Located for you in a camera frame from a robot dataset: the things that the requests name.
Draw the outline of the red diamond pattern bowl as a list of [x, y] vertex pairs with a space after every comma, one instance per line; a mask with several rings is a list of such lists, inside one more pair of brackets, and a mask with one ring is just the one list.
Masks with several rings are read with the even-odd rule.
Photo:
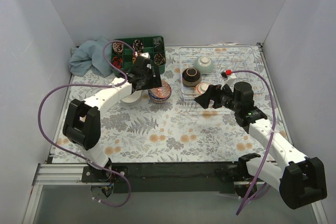
[[170, 98], [171, 94], [172, 88], [165, 80], [162, 80], [162, 86], [160, 88], [153, 88], [148, 90], [149, 97]]

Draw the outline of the plain white bowl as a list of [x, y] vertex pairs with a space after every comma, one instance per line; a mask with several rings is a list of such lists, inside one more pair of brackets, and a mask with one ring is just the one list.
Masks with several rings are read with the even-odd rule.
[[141, 96], [142, 96], [142, 91], [136, 91], [132, 93], [131, 95], [121, 99], [120, 102], [126, 105], [133, 105], [141, 100]]

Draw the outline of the blue triangle pattern bowl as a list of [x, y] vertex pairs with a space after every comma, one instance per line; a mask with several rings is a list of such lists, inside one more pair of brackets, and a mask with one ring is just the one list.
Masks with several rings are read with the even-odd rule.
[[165, 98], [150, 97], [150, 99], [154, 103], [161, 104], [161, 103], [165, 103], [169, 99], [169, 97], [165, 97]]

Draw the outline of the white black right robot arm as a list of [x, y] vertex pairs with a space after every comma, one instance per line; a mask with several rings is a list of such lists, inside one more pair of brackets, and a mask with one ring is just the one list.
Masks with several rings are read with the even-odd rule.
[[309, 158], [272, 129], [266, 114], [254, 105], [254, 93], [249, 83], [237, 82], [233, 89], [228, 85], [211, 84], [195, 101], [204, 109], [213, 101], [215, 109], [225, 107], [232, 110], [237, 124], [265, 147], [265, 154], [276, 161], [276, 165], [263, 163], [257, 154], [240, 157], [237, 173], [242, 180], [259, 177], [277, 189], [291, 209], [327, 197], [323, 162], [317, 157]]

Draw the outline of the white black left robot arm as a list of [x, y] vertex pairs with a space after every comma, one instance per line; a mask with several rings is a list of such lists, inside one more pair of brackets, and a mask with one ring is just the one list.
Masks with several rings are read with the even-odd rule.
[[101, 117], [122, 100], [134, 102], [141, 97], [143, 90], [162, 86], [158, 67], [152, 66], [148, 53], [135, 58], [134, 64], [114, 78], [109, 87], [84, 99], [70, 102], [62, 133], [75, 144], [83, 156], [93, 161], [93, 175], [100, 182], [111, 178], [111, 160], [99, 144]]

